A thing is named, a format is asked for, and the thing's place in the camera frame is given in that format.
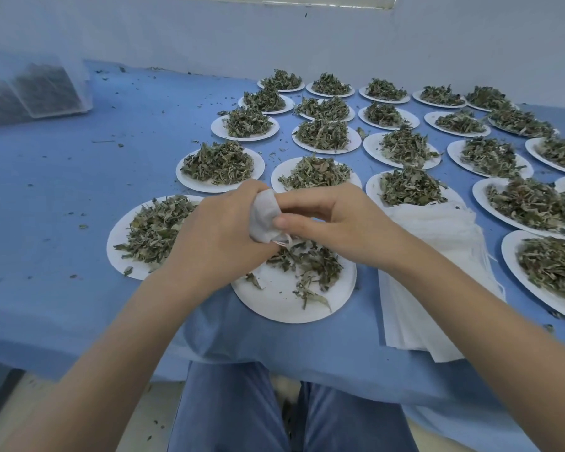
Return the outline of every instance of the person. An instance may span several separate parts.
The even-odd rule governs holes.
[[[249,180],[204,199],[185,220],[165,264],[141,283],[104,334],[0,450],[115,451],[143,389],[188,314],[278,251],[274,243],[249,237],[250,206],[265,189]],[[404,231],[358,187],[293,190],[278,194],[277,201],[283,211],[274,221],[279,229],[401,282],[536,446],[543,452],[565,452],[565,345]],[[176,419],[186,422],[186,433],[172,438],[169,451],[289,450],[265,375],[258,363],[193,363]],[[199,392],[206,398],[186,402]],[[304,450],[416,452],[397,405],[328,387],[309,386],[306,392]],[[220,411],[228,418],[222,419]]]

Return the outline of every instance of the blue table surface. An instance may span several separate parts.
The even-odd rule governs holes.
[[[106,238],[122,215],[153,197],[188,190],[175,167],[200,142],[218,140],[210,124],[217,112],[236,106],[255,82],[92,62],[94,109],[85,115],[0,128],[0,343],[79,356],[105,330],[139,282],[113,269]],[[364,83],[353,83],[356,88]],[[295,102],[303,91],[291,94]],[[356,110],[369,101],[347,99]],[[436,108],[414,100],[401,106],[421,120],[416,131],[439,151],[457,137],[427,125],[423,116]],[[565,110],[524,106],[565,136]],[[281,161],[307,155],[291,140],[302,121],[292,113],[276,116],[279,133],[248,147],[262,153],[270,182]],[[358,118],[349,123],[377,129]],[[554,181],[563,174],[531,158],[524,138],[496,129],[492,136],[514,143],[535,168],[535,177]],[[388,169],[363,148],[340,155],[363,184]],[[430,174],[457,190],[477,211],[497,280],[508,303],[540,325],[552,324],[565,342],[565,319],[515,280],[503,262],[500,243],[513,230],[475,203],[471,187],[481,177],[444,155]],[[384,346],[377,272],[358,267],[357,288],[330,317],[302,325],[272,322],[247,309],[230,287],[206,301],[182,327],[167,355],[174,364],[163,377],[186,374],[185,358],[209,362],[259,360],[270,370],[296,379],[321,382],[367,398],[422,406],[498,403],[466,360],[435,364],[429,355]],[[10,364],[29,364],[23,356]]]

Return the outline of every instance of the person's right arm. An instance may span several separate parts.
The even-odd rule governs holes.
[[[406,287],[543,452],[565,452],[565,345],[389,219],[351,184],[277,195],[275,225]]]

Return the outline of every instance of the pants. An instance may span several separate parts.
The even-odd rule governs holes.
[[[262,364],[193,362],[167,452],[418,452],[399,404],[303,383],[298,407],[292,448]]]

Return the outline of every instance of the plate of dried leaves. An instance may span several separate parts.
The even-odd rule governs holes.
[[[565,240],[517,230],[504,237],[501,250],[518,281],[565,316]]]
[[[309,121],[322,119],[349,122],[356,116],[353,108],[338,96],[331,99],[302,98],[301,103],[295,106],[295,114]]]
[[[483,179],[473,185],[483,209],[513,227],[565,239],[565,197],[534,178]]]
[[[289,74],[285,70],[274,70],[273,75],[257,81],[257,86],[261,89],[267,85],[274,86],[279,92],[298,92],[305,87],[301,76],[296,76],[294,73]]]
[[[362,182],[352,168],[332,157],[323,159],[316,154],[282,162],[274,168],[271,177],[272,189],[277,193],[311,187],[332,187],[345,182],[362,188]]]
[[[476,85],[474,90],[466,95],[466,100],[471,108],[486,113],[506,107],[519,109],[519,106],[511,103],[504,93],[493,87]]]
[[[459,166],[486,178],[511,178],[520,175],[531,178],[534,168],[515,153],[510,143],[482,137],[454,141],[446,149],[449,157]]]
[[[427,85],[423,90],[416,91],[412,94],[412,98],[429,106],[437,108],[457,109],[467,106],[465,97],[458,93],[452,92],[452,87],[440,85],[435,87]]]
[[[410,95],[404,88],[398,89],[393,83],[384,79],[372,78],[366,87],[358,92],[364,97],[379,103],[399,105],[410,101]]]
[[[456,113],[434,111],[425,114],[425,122],[433,128],[451,135],[475,138],[488,136],[492,129],[479,119],[475,119],[472,111],[460,110]]]
[[[183,186],[205,193],[234,190],[241,182],[259,179],[266,169],[257,152],[245,149],[237,141],[201,144],[176,166],[176,177]]]
[[[565,173],[565,139],[532,138],[525,142],[525,149],[535,159]]]
[[[293,129],[295,144],[318,153],[346,153],[360,147],[362,138],[342,121],[305,121]]]
[[[275,119],[251,108],[221,111],[218,114],[223,115],[211,122],[211,131],[227,140],[259,141],[274,136],[280,129]]]
[[[323,73],[313,83],[305,86],[305,89],[317,96],[345,98],[352,96],[355,92],[353,87],[348,83],[342,83],[339,78],[331,73]]]
[[[446,202],[466,208],[455,190],[413,166],[375,174],[366,183],[365,190],[384,211],[398,205],[426,206]]]
[[[313,241],[296,240],[255,271],[232,283],[252,311],[287,324],[324,319],[354,291],[355,263]]]
[[[144,280],[169,256],[178,230],[203,198],[153,198],[126,213],[109,233],[106,256],[124,276]]]
[[[499,130],[525,138],[552,137],[559,134],[550,122],[539,121],[534,113],[512,107],[502,107],[487,115],[487,120]]]
[[[253,107],[257,109],[264,108],[259,110],[262,114],[265,114],[267,116],[288,113],[295,107],[295,103],[291,98],[285,95],[279,95],[277,91],[274,91],[274,93],[278,96],[278,98],[280,98],[279,100],[268,99],[264,96],[263,93],[260,93],[266,91],[267,90],[260,90],[256,93],[245,92],[245,96],[249,99],[250,104],[245,104],[245,96],[243,96],[239,99],[239,107]]]
[[[437,149],[427,143],[427,136],[413,133],[407,125],[392,133],[367,136],[364,150],[373,159],[396,168],[416,166],[429,169],[439,165],[442,160]]]
[[[413,113],[398,109],[393,105],[381,103],[373,103],[362,108],[358,111],[358,117],[368,125],[384,130],[399,130],[403,125],[408,125],[411,129],[414,129],[421,123]]]

